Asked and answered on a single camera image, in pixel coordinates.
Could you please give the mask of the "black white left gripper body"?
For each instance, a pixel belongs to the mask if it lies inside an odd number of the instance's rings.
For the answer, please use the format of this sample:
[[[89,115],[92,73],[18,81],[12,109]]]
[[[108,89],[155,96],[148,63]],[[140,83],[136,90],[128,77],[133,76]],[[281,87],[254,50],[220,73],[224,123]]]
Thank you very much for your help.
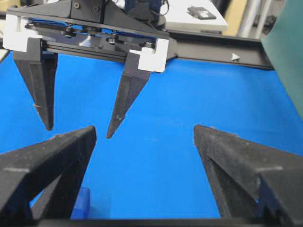
[[[130,45],[129,52],[139,56],[138,69],[165,70],[169,34],[129,16],[111,0],[57,0],[7,10],[5,49],[26,52],[30,38],[57,42],[58,35],[83,37],[79,47],[88,47],[93,37]]]

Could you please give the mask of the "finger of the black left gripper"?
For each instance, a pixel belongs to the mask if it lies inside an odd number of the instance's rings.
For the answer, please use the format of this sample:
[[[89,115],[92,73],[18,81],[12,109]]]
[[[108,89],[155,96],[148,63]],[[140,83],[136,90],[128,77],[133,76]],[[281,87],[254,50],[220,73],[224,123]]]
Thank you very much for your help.
[[[43,52],[42,40],[29,38],[27,51],[14,51],[13,58],[41,121],[48,131],[52,130],[58,54]]]
[[[128,53],[120,78],[115,105],[106,137],[110,139],[125,118],[128,109],[136,100],[150,78],[150,72],[139,70],[139,55]]]

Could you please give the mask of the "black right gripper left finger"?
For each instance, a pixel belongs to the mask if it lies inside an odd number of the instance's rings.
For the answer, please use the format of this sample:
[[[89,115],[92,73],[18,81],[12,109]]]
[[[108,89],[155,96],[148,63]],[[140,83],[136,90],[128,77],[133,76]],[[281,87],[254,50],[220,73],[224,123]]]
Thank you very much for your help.
[[[0,218],[70,218],[97,140],[94,126],[0,156]]]

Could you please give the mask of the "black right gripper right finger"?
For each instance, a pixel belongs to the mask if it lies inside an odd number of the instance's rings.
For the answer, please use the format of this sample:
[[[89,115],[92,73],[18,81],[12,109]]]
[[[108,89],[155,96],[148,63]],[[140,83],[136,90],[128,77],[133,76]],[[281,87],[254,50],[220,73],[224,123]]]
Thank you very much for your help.
[[[303,221],[303,158],[203,125],[194,142],[223,218]]]

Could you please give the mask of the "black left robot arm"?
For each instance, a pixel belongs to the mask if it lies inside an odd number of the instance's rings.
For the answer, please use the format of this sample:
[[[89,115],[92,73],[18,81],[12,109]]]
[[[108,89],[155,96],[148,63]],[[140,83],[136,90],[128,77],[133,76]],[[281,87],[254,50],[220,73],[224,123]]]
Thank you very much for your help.
[[[53,128],[58,55],[124,63],[107,130],[111,138],[152,72],[162,73],[169,54],[169,33],[157,25],[165,0],[49,0],[7,9],[3,47],[15,64],[47,130]]]

